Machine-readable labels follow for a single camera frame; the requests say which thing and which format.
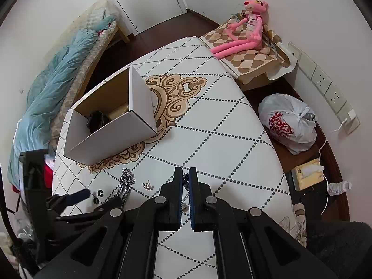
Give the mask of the black watch in box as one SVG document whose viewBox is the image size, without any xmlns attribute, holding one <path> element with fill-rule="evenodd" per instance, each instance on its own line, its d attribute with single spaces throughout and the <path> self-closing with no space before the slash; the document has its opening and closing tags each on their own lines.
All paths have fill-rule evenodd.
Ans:
<svg viewBox="0 0 372 279">
<path fill-rule="evenodd" d="M 86 126 L 90 133 L 95 133 L 97 130 L 101 129 L 109 122 L 110 119 L 103 112 L 94 111 L 89 116 Z"/>
</svg>

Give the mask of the yellow tissue box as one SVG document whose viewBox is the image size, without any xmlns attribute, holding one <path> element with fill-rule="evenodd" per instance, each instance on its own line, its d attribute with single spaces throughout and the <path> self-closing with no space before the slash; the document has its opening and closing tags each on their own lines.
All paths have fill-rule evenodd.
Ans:
<svg viewBox="0 0 372 279">
<path fill-rule="evenodd" d="M 299 165 L 291 170 L 294 189 L 302 191 L 324 180 L 324 167 L 320 165 L 319 158 Z"/>
</svg>

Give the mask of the white plastic shopping bag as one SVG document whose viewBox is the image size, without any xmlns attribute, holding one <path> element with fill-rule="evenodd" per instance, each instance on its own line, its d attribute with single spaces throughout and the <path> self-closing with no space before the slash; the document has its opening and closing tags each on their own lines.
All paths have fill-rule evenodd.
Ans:
<svg viewBox="0 0 372 279">
<path fill-rule="evenodd" d="M 270 135 L 293 155 L 315 143 L 316 115 L 303 101 L 288 94 L 271 94 L 259 104 L 259 119 Z"/>
</svg>

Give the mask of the beige patterned mattress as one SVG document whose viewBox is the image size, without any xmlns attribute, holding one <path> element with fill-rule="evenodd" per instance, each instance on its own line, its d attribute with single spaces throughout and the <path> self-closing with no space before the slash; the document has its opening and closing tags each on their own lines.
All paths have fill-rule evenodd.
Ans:
<svg viewBox="0 0 372 279">
<path fill-rule="evenodd" d="M 99 61 L 102 53 L 107 48 L 111 39 L 117 31 L 117 22 L 113 21 L 110 26 L 103 30 L 96 40 L 93 47 L 90 49 L 87 56 L 83 59 L 81 65 L 78 67 L 77 74 L 73 79 L 73 82 L 69 88 L 69 91 L 65 95 L 62 105 L 56 114 L 56 117 L 50 123 L 51 141 L 50 146 L 54 152 L 57 151 L 57 144 L 59 136 L 62 130 L 63 122 L 70 107 L 74 105 L 76 101 L 83 95 L 86 86 L 90 80 L 96 63 Z"/>
</svg>

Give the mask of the white cardboard box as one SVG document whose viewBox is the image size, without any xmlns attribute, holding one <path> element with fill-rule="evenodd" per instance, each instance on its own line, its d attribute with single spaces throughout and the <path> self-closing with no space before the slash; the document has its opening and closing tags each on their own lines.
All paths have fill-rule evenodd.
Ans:
<svg viewBox="0 0 372 279">
<path fill-rule="evenodd" d="M 86 124 L 94 111 L 110 122 L 95 133 Z M 92 165 L 157 133 L 152 96 L 133 66 L 111 75 L 72 107 L 63 156 Z"/>
</svg>

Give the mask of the small white bottle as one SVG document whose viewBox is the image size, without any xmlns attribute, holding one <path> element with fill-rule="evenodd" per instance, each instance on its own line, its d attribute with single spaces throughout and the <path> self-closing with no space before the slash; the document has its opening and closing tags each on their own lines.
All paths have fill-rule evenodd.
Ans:
<svg viewBox="0 0 372 279">
<path fill-rule="evenodd" d="M 329 183 L 327 192 L 330 196 L 337 196 L 349 191 L 352 188 L 352 183 L 342 181 L 339 183 Z"/>
</svg>

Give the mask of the pink panther plush toy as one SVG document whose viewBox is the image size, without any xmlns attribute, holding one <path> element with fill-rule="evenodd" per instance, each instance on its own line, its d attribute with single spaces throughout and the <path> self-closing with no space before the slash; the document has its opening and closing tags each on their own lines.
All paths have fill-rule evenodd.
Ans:
<svg viewBox="0 0 372 279">
<path fill-rule="evenodd" d="M 261 0 L 246 0 L 243 5 L 245 17 L 238 23 L 227 25 L 224 29 L 233 41 L 212 48 L 211 53 L 215 58 L 222 59 L 234 53 L 261 47 L 265 24 L 264 14 L 268 11 L 269 5 Z M 246 26 L 245 36 L 239 39 L 233 35 L 233 32 L 242 25 Z"/>
</svg>

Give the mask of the wall socket strip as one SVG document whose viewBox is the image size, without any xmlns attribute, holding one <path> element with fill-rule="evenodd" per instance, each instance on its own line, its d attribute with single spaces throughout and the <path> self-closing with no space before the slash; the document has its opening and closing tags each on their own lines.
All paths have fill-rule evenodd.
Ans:
<svg viewBox="0 0 372 279">
<path fill-rule="evenodd" d="M 334 132 L 344 129 L 347 135 L 360 126 L 360 120 L 355 109 L 349 104 L 336 83 L 316 64 L 305 52 L 294 43 L 288 42 L 288 50 L 298 60 L 297 65 L 301 72 L 312 82 L 322 97 L 329 104 L 340 122 L 340 127 Z"/>
</svg>

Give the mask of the light blue duvet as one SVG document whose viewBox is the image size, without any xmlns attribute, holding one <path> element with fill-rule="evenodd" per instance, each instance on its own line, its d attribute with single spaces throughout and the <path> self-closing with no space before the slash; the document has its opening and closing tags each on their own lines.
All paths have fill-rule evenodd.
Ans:
<svg viewBox="0 0 372 279">
<path fill-rule="evenodd" d="M 116 27 L 116 16 L 110 15 L 93 26 L 74 33 L 43 71 L 35 78 L 27 94 L 27 106 L 14 134 L 8 164 L 8 180 L 20 189 L 20 154 L 47 149 L 55 157 L 63 118 L 69 107 L 71 86 L 79 75 L 84 60 L 107 40 Z"/>
</svg>

